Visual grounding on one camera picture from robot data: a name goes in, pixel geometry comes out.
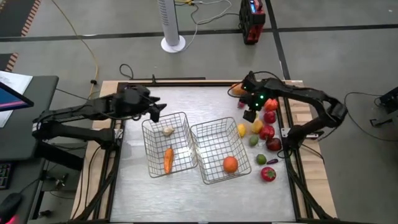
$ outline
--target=concrete floor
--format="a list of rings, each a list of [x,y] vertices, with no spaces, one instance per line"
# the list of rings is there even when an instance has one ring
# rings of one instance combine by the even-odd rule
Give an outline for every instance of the concrete floor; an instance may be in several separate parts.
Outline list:
[[[233,3],[237,12],[240,0]],[[156,0],[57,1],[79,34],[159,32]],[[398,23],[395,0],[272,0],[278,27],[353,26]],[[222,11],[220,5],[200,6],[197,18]],[[181,30],[194,30],[191,7],[178,7]],[[224,17],[201,29],[234,29],[236,16]],[[270,27],[267,18],[266,27]],[[28,36],[73,35],[51,0],[42,0]],[[343,100],[350,91],[383,94],[398,84],[398,29],[281,33],[287,66],[293,80],[324,90]],[[128,63],[136,78],[207,77],[239,79],[249,70],[268,70],[282,77],[274,38],[261,35],[255,46],[245,46],[239,34],[198,35],[190,48],[170,55],[160,49],[160,37],[88,40],[99,61],[99,79],[124,80],[119,65]],[[87,96],[95,66],[79,40],[0,43],[0,53],[19,53],[14,72],[58,75],[58,87]],[[83,101],[57,92],[52,108]],[[391,125],[375,129],[369,119],[383,114],[369,96],[353,95],[348,108],[367,131],[382,138],[398,139]],[[90,126],[89,122],[78,123]],[[342,220],[397,223],[398,144],[363,134],[349,118],[321,143],[326,171],[338,217]],[[62,199],[45,197],[44,204]],[[62,202],[59,221],[70,213]],[[38,223],[48,223],[45,218]]]

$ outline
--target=lime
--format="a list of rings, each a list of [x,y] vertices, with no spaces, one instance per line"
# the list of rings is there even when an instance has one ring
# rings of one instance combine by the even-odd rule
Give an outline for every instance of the lime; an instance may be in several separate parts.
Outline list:
[[[255,146],[259,142],[259,137],[258,136],[251,136],[249,139],[249,145],[250,146]]]
[[[258,154],[256,160],[259,165],[264,165],[267,162],[267,158],[263,154]]]

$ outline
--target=yellow cable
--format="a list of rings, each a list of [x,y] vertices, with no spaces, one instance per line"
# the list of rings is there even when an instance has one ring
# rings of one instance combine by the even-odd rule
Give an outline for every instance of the yellow cable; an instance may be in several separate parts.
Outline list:
[[[64,16],[64,18],[68,21],[70,27],[72,28],[73,32],[75,33],[77,39],[79,39],[80,41],[83,42],[83,44],[86,46],[86,48],[88,49],[88,51],[90,51],[91,56],[93,57],[94,63],[95,63],[95,77],[94,80],[98,81],[98,61],[97,58],[95,57],[93,51],[90,49],[90,47],[86,44],[86,42],[77,34],[75,28],[73,27],[72,23],[70,22],[70,20],[68,19],[67,15],[65,15],[65,13],[62,11],[62,9],[58,6],[57,3],[55,3],[54,0],[51,0],[55,6],[59,9],[59,11],[62,13],[62,15]],[[92,93],[93,93],[93,88],[94,88],[94,84],[91,84],[91,89],[90,89],[90,95],[88,98],[91,98]]]

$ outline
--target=computer monitor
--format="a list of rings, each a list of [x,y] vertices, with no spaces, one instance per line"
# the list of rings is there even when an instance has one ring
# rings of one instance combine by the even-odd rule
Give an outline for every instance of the computer monitor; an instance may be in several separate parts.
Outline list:
[[[34,103],[6,84],[0,82],[0,111],[28,108]]]

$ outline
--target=metal wire basket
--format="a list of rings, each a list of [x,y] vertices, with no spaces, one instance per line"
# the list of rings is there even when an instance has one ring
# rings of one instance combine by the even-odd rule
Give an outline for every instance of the metal wire basket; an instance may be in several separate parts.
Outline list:
[[[233,118],[222,118],[191,127],[203,182],[214,184],[223,180],[250,174],[251,166]],[[229,174],[223,170],[223,161],[233,156],[238,170]]]
[[[174,128],[174,132],[170,136],[165,136],[163,134],[164,128]],[[150,119],[145,120],[142,122],[142,132],[151,177],[166,175],[164,154],[169,147],[174,151],[170,174],[192,169],[198,165],[185,113],[179,112],[161,116],[157,123]]]

